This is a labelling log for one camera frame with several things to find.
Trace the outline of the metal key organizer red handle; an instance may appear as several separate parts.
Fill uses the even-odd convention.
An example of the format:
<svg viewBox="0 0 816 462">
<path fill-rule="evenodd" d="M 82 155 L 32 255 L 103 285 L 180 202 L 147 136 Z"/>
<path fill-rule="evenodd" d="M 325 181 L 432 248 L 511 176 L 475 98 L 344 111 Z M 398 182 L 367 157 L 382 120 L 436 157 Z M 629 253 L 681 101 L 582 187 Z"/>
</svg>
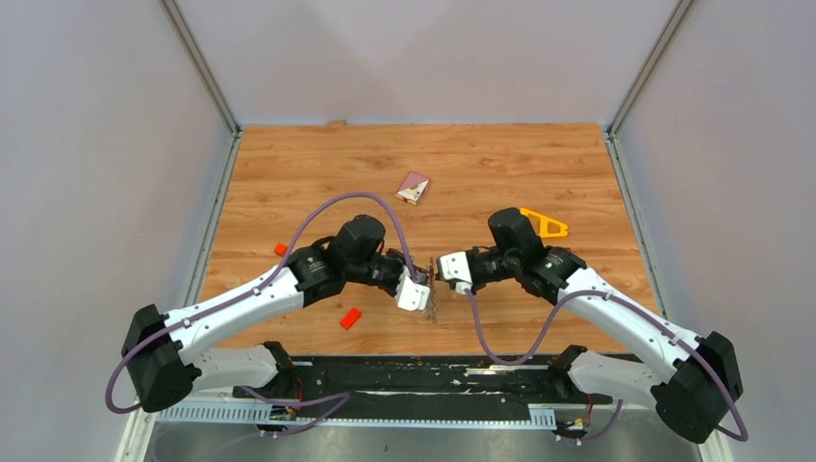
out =
<svg viewBox="0 0 816 462">
<path fill-rule="evenodd" d="M 427 271 L 427 286 L 429 288 L 429 295 L 424 313 L 431 323 L 436 323 L 438 320 L 438 290 L 436 287 L 438 282 L 438 268 L 436 260 L 433 257 L 428 259 Z"/>
</svg>

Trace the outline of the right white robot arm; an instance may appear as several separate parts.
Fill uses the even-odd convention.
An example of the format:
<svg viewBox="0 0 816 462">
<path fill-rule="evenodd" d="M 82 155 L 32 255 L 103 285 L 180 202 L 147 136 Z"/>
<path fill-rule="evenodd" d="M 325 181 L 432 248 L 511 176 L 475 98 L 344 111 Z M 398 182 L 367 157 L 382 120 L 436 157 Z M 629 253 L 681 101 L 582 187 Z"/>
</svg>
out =
<svg viewBox="0 0 816 462">
<path fill-rule="evenodd" d="M 568 346 L 549 376 L 553 395 L 566 402 L 605 395 L 649 407 L 676 435 L 704 443 L 712 433 L 746 442 L 749 431 L 736 403 L 744 393 L 733 342 L 712 331 L 703 336 L 662 318 L 614 288 L 582 258 L 546 245 L 519 208 L 493 213 L 492 246 L 474 246 L 438 259 L 440 279 L 468 297 L 491 283 L 513 279 L 552 309 L 529 351 L 538 349 L 562 311 L 573 313 L 624 345 L 634 361 L 619 360 L 586 346 Z"/>
</svg>

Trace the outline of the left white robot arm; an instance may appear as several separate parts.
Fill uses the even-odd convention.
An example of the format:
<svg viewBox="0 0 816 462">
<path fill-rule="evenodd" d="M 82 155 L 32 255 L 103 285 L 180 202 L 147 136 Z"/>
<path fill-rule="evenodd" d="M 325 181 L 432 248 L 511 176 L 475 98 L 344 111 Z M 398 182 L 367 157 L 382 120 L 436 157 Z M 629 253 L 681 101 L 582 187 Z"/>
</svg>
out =
<svg viewBox="0 0 816 462">
<path fill-rule="evenodd" d="M 218 344 L 261 321 L 338 295 L 348 283 L 376 287 L 400 309 L 423 310 L 429 297 L 426 274 L 402 253 L 383 250 L 384 236 L 379 220 L 359 215 L 336 235 L 296 249 L 227 293 L 166 313 L 153 304 L 139 309 L 121 355 L 140 408 L 158 412 L 192 392 L 232 385 L 286 396 L 295 374 L 281 354 L 264 345 L 226 350 Z"/>
</svg>

